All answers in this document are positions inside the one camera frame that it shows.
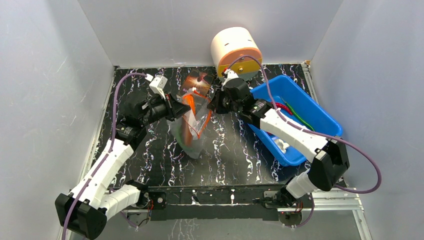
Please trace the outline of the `clear zip bag orange zipper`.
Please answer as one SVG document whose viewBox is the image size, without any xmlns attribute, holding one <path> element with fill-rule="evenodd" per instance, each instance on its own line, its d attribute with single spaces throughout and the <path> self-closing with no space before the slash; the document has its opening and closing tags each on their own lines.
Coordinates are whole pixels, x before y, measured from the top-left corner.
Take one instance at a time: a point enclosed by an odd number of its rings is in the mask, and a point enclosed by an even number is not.
<svg viewBox="0 0 424 240">
<path fill-rule="evenodd" d="M 204 130 L 212 115 L 212 111 L 208 109 L 211 101 L 192 87 L 178 102 L 188 105 L 189 111 L 174 121 L 168 120 L 167 125 L 182 150 L 190 158 L 198 159 L 205 146 Z"/>
</svg>

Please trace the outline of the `green toy pepper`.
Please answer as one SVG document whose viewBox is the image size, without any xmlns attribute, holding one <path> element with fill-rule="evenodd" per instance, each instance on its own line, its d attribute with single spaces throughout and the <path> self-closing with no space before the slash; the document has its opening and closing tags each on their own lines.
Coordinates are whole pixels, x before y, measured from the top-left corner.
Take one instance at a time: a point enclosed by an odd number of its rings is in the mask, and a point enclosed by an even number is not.
<svg viewBox="0 0 424 240">
<path fill-rule="evenodd" d="M 187 123 L 185 120 L 181 119 L 180 123 L 178 123 L 176 128 L 176 133 L 177 133 L 177 137 L 178 137 L 178 141 L 179 143 L 183 146 L 183 147 L 187 147 Z"/>
</svg>

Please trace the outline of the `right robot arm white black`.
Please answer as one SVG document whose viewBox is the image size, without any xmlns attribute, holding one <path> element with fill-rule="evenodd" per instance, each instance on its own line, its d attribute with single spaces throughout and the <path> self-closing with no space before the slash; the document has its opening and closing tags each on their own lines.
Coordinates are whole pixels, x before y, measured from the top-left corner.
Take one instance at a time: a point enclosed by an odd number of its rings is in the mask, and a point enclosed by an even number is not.
<svg viewBox="0 0 424 240">
<path fill-rule="evenodd" d="M 229 80 L 218 89 L 207 105 L 216 114 L 237 113 L 241 119 L 257 129 L 270 133 L 300 152 L 311 163 L 310 168 L 287 182 L 281 190 L 282 202 L 295 207 L 307 193 L 330 191 L 350 167 L 342 139 L 313 133 L 291 118 L 285 117 L 264 99 L 264 85 L 250 89 L 241 78 Z"/>
</svg>

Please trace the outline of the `orange toy squash slice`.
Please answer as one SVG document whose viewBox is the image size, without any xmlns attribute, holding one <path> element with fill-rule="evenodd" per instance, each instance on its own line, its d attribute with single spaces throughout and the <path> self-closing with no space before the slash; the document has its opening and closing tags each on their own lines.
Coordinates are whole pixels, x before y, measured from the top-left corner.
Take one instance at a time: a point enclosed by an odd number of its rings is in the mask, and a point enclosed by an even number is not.
<svg viewBox="0 0 424 240">
<path fill-rule="evenodd" d="M 183 120 L 185 120 L 187 126 L 187 146 L 191 147 L 194 141 L 201 138 L 210 121 L 211 111 L 207 108 L 210 99 L 197 92 L 191 92 L 185 94 L 182 100 L 191 107 L 191 110 L 183 115 Z"/>
</svg>

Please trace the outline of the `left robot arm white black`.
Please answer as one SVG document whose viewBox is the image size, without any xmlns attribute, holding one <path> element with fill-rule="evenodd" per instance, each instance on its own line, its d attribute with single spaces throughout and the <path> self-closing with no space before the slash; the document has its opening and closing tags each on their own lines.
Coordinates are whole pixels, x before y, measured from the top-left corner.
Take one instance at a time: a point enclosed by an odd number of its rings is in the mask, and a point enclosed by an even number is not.
<svg viewBox="0 0 424 240">
<path fill-rule="evenodd" d="M 151 99 L 130 99 L 112 125 L 112 136 L 88 173 L 68 194 L 55 200 L 63 238 L 68 230 L 87 240 L 96 239 L 107 221 L 129 206 L 145 208 L 150 201 L 148 187 L 129 180 L 107 194 L 122 165 L 133 155 L 147 135 L 147 127 L 161 119 L 174 121 L 191 110 L 172 95 L 154 94 Z"/>
</svg>

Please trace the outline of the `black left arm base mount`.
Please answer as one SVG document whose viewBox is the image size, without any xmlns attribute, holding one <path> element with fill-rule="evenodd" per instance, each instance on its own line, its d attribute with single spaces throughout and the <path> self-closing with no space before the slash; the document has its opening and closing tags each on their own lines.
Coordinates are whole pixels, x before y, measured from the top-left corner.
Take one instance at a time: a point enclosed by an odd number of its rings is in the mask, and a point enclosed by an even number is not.
<svg viewBox="0 0 424 240">
<path fill-rule="evenodd" d="M 167 205 L 167 194 L 157 191 L 132 191 L 128 197 L 118 200 L 117 212 L 126 210 L 146 210 L 149 214 L 153 210 L 164 210 Z"/>
</svg>

